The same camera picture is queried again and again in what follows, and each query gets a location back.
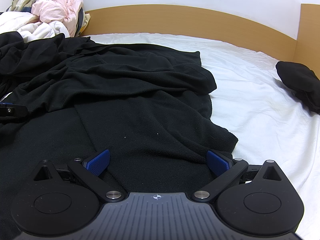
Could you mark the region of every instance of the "triangular cutout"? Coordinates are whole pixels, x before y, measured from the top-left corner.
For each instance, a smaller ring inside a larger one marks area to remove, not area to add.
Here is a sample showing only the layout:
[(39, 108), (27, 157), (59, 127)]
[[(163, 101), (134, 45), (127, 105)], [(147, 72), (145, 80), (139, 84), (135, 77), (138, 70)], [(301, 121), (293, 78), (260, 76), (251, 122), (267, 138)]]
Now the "triangular cutout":
[(263, 175), (264, 179), (278, 180), (281, 181), (281, 178), (273, 166), (267, 168), (266, 173)]
[(48, 167), (43, 166), (43, 167), (41, 167), (38, 174), (35, 176), (35, 178), (33, 180), (39, 181), (39, 180), (45, 180), (45, 179), (52, 179), (52, 176), (50, 174)]

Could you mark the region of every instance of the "gray ribbed plate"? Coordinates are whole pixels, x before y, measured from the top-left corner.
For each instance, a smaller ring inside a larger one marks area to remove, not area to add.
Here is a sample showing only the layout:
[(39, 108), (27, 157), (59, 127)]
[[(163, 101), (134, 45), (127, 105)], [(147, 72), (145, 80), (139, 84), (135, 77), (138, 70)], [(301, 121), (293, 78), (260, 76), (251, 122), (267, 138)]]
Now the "gray ribbed plate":
[[(224, 225), (209, 204), (184, 193), (130, 193), (118, 203), (105, 204), (89, 225), (67, 236), (37, 237), (21, 233), (16, 240), (254, 240)], [(268, 240), (300, 240), (295, 234)]]

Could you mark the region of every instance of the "blue gripper pad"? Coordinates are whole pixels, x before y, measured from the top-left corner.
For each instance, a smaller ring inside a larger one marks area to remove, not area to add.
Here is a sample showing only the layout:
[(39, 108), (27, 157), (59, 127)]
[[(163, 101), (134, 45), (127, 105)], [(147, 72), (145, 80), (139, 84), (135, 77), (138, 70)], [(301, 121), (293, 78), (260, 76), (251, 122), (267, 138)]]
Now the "blue gripper pad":
[(232, 161), (221, 154), (207, 152), (207, 166), (216, 175), (220, 176), (231, 168)]
[(94, 175), (99, 176), (108, 167), (109, 163), (110, 152), (105, 150), (92, 160), (85, 162), (84, 167)]

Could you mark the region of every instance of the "white blanket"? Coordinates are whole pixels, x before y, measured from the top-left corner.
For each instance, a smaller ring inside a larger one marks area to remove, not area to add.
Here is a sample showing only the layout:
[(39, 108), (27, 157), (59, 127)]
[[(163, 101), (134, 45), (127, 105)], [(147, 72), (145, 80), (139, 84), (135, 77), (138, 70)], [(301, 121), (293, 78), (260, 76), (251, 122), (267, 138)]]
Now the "white blanket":
[(151, 43), (200, 51), (202, 66), (213, 74), (213, 123), (239, 142), (233, 157), (249, 164), (275, 160), (305, 206), (297, 234), (320, 239), (320, 115), (308, 111), (277, 75), (277, 60), (264, 53), (201, 38), (162, 34), (102, 34), (98, 43)]
[(67, 28), (59, 21), (38, 22), (39, 17), (28, 12), (4, 12), (0, 15), (0, 33), (17, 31), (24, 42), (52, 38), (63, 33), (70, 37)]

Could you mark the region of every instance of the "blue textured pad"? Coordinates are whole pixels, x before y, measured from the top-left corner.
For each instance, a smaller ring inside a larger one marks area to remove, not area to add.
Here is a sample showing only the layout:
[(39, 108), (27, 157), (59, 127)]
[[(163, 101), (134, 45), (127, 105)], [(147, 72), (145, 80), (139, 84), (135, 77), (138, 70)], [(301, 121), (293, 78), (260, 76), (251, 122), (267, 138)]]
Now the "blue textured pad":
[(105, 150), (97, 157), (89, 161), (85, 168), (91, 171), (94, 175), (99, 176), (108, 167), (109, 163), (110, 152), (108, 150)]
[(229, 163), (212, 151), (207, 152), (207, 165), (217, 176), (220, 176), (222, 173), (230, 169)]

